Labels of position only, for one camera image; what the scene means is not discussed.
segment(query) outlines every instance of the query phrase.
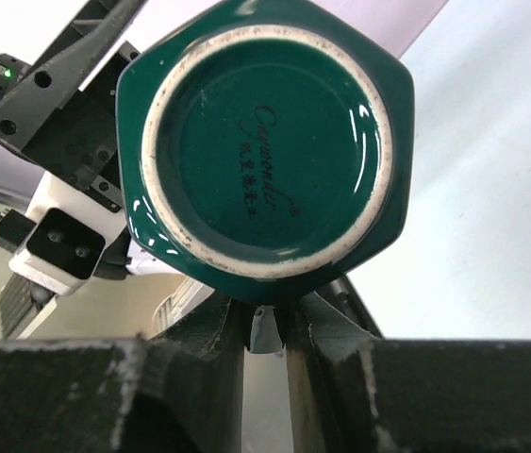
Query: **white backdrop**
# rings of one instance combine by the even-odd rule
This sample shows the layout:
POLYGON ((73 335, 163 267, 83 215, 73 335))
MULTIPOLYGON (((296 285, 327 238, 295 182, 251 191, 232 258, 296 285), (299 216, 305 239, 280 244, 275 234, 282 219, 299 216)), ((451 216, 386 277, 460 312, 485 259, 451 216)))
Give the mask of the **white backdrop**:
POLYGON ((531 2, 451 0, 403 62, 407 227, 352 279, 389 336, 531 338, 531 2))

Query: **screw hole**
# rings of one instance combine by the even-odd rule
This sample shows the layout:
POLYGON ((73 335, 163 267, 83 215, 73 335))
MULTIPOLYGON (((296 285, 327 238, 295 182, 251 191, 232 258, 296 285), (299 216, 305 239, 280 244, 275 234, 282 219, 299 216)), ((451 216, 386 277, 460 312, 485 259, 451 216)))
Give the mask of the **screw hole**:
POLYGON ((35 74, 35 83, 40 88, 47 88, 51 85, 51 76, 45 71, 39 71, 35 74))
POLYGON ((68 146, 66 146, 66 153, 70 154, 71 156, 75 156, 78 154, 78 147, 70 143, 68 146))
POLYGON ((18 127, 16 126, 16 124, 13 122, 13 121, 10 121, 10 120, 3 120, 1 123, 0 123, 0 130, 1 132, 3 132, 5 135, 13 135, 16 133, 16 131, 18 130, 18 127))
POLYGON ((64 235, 59 231, 49 231, 49 233, 47 233, 47 237, 52 243, 61 243, 64 239, 64 235))
POLYGON ((76 248, 75 253, 79 258, 86 258, 89 255, 89 249, 81 245, 76 248))
POLYGON ((82 158, 80 158, 80 161, 83 162, 85 165, 93 165, 93 156, 90 156, 89 154, 84 154, 82 158))

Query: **green ceramic mug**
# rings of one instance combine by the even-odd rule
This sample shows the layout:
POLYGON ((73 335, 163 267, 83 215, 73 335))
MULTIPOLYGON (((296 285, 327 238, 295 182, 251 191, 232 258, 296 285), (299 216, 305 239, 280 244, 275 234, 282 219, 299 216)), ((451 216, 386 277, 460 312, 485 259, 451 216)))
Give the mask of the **green ceramic mug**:
POLYGON ((250 3, 222 2, 136 60, 117 118, 136 239, 209 286, 272 303, 387 246, 371 235, 401 191, 401 218, 383 225, 398 235, 413 93, 397 61, 309 2, 250 3), (373 77, 364 60, 387 64, 373 77))

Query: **black metal jaw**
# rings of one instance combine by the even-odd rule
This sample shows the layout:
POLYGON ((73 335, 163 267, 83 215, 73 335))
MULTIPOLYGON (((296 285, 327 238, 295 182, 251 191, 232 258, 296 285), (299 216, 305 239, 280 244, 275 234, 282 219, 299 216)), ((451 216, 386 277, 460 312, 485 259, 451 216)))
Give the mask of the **black metal jaw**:
MULTIPOLYGON (((288 315, 294 451, 531 451, 531 343, 383 340, 316 294, 288 315)), ((0 343, 0 449, 240 452, 241 324, 215 293, 151 342, 0 343)))

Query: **cursive logo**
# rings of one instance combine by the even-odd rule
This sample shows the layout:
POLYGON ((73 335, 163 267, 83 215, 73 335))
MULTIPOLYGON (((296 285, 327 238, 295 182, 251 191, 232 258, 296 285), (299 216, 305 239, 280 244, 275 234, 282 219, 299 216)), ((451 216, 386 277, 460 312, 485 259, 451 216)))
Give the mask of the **cursive logo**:
POLYGON ((292 199, 279 191, 275 183, 274 159, 270 143, 270 131, 277 126, 277 115, 269 106, 258 106, 254 111, 256 123, 253 128, 246 127, 242 120, 238 121, 238 128, 248 137, 248 141, 240 145, 240 166, 242 171, 242 187, 244 188, 244 204, 248 209, 248 216, 252 219, 257 216, 256 203, 259 193, 254 186, 260 181, 260 195, 271 210, 277 210, 279 199, 290 205, 290 214, 299 216, 301 211, 295 206, 292 199), (258 152, 253 153, 253 144, 258 147, 258 152))

